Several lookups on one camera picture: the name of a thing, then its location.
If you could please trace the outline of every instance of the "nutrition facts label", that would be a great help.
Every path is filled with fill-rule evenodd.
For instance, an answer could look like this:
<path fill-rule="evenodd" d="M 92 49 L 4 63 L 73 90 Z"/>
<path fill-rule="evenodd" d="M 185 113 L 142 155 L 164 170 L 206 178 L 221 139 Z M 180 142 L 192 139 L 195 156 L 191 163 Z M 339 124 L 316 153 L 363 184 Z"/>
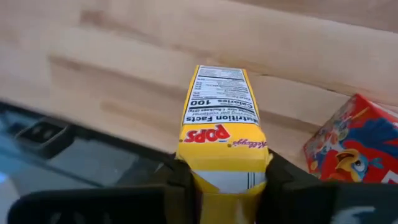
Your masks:
<path fill-rule="evenodd" d="M 237 68 L 200 66 L 183 123 L 259 124 L 243 71 Z"/>

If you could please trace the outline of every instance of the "wooden wall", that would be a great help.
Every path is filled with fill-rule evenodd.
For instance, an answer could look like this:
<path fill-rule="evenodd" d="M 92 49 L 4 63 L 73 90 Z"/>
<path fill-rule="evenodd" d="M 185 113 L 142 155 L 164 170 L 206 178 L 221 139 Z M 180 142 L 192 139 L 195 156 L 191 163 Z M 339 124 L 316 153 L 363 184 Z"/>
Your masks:
<path fill-rule="evenodd" d="M 353 93 L 398 106 L 398 34 L 377 30 L 396 31 L 392 1 L 0 4 L 2 100 L 159 150 L 175 150 L 196 64 L 248 69 L 270 146 L 302 167 L 302 144 Z"/>

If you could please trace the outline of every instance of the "white label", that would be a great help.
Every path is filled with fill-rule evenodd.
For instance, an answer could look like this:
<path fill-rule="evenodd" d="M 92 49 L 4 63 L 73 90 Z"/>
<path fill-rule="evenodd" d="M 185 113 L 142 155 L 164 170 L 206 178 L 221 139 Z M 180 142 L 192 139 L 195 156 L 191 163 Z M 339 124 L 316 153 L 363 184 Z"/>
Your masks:
<path fill-rule="evenodd" d="M 200 66 L 189 96 L 184 124 L 259 124 L 243 71 Z"/>
<path fill-rule="evenodd" d="M 264 172 L 245 171 L 194 171 L 218 188 L 221 194 L 241 194 L 266 181 Z"/>
<path fill-rule="evenodd" d="M 398 174 L 394 173 L 393 171 L 389 170 L 386 176 L 381 180 L 382 183 L 385 184 L 393 184 L 389 182 L 394 182 L 398 184 Z"/>

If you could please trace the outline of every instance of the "red cereal box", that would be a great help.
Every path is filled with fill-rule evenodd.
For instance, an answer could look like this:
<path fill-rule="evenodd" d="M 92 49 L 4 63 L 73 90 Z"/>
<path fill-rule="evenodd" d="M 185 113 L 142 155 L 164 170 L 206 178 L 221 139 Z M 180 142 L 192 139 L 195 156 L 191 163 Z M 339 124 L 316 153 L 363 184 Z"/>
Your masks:
<path fill-rule="evenodd" d="M 356 94 L 303 147 L 321 180 L 398 183 L 398 114 Z"/>

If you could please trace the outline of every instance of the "kellogg's logo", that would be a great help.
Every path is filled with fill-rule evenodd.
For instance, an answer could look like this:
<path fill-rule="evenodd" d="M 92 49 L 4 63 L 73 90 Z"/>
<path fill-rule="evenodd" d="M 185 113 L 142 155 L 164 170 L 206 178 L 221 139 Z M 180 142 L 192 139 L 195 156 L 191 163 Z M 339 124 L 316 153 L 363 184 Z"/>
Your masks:
<path fill-rule="evenodd" d="M 267 146 L 266 141 L 248 141 L 247 139 L 239 139 L 238 141 L 234 141 L 232 146 L 240 146 L 240 145 L 247 145 L 249 148 L 258 148 L 262 149 L 263 147 Z"/>
<path fill-rule="evenodd" d="M 184 142 L 190 143 L 204 143 L 206 141 L 209 142 L 226 142 L 226 140 L 231 137 L 231 135 L 227 132 L 222 124 L 217 124 L 216 129 L 201 129 L 201 130 L 192 130 L 187 132 L 187 138 L 184 139 Z"/>

